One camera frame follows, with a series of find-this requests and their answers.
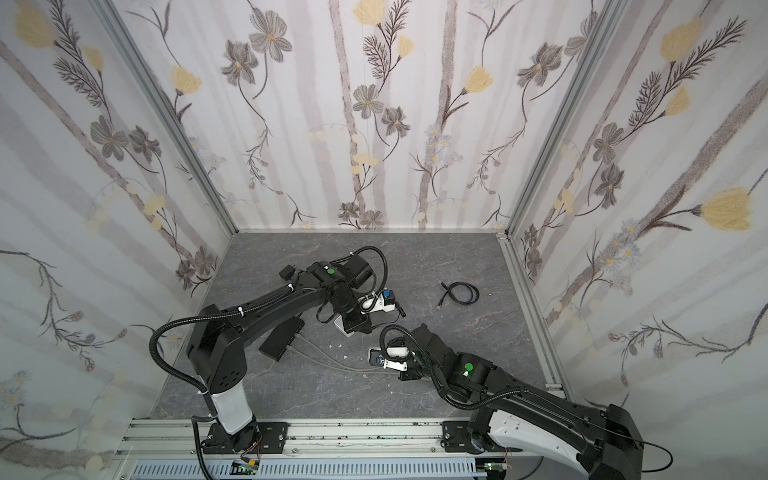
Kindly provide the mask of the black network switch box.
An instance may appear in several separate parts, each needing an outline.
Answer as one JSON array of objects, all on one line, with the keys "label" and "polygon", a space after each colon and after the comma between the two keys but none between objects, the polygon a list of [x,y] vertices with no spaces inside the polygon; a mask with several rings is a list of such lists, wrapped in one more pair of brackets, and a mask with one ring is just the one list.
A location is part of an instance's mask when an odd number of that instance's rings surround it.
[{"label": "black network switch box", "polygon": [[304,326],[305,321],[300,317],[289,318],[270,332],[259,346],[259,352],[265,357],[279,362]]}]

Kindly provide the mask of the white rectangular device box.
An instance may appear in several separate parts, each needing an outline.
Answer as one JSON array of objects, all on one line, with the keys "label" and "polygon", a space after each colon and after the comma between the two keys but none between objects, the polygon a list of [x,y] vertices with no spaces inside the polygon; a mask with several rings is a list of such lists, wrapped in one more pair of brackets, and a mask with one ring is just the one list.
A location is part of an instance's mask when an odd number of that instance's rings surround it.
[{"label": "white rectangular device box", "polygon": [[338,316],[334,320],[333,324],[340,331],[341,334],[343,334],[345,336],[348,336],[348,333],[346,332],[346,330],[344,328],[343,319],[340,316]]}]

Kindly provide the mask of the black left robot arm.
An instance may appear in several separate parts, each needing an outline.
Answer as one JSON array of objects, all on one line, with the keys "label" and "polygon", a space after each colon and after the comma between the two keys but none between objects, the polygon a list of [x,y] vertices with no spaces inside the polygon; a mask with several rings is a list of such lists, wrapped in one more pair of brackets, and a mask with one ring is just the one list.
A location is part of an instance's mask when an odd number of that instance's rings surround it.
[{"label": "black left robot arm", "polygon": [[[303,327],[302,314],[331,308],[330,322],[339,321],[346,335],[370,334],[371,316],[400,307],[388,288],[387,270],[377,274],[363,258],[361,247],[348,255],[317,261],[304,269],[286,266],[284,285],[244,304],[223,310],[214,305],[200,315],[173,320],[154,331],[148,342],[154,363],[170,376],[193,386],[209,410],[212,426],[200,453],[266,452],[265,430],[249,406],[243,381],[247,372],[245,350],[263,338],[264,353],[280,359]],[[169,364],[160,351],[160,338],[190,325],[192,336],[186,355],[194,372],[186,374]]]}]

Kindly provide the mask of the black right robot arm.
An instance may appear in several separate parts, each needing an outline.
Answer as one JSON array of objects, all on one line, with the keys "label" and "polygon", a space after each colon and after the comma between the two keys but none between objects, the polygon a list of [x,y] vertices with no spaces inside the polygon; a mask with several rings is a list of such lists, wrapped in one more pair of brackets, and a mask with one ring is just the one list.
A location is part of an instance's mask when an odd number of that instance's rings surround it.
[{"label": "black right robot arm", "polygon": [[404,365],[404,381],[427,378],[438,396],[471,413],[471,450],[520,450],[556,461],[586,479],[640,479],[648,474],[642,438],[630,413],[610,404],[583,405],[534,387],[493,362],[456,352],[426,325],[387,325],[383,359]]}]

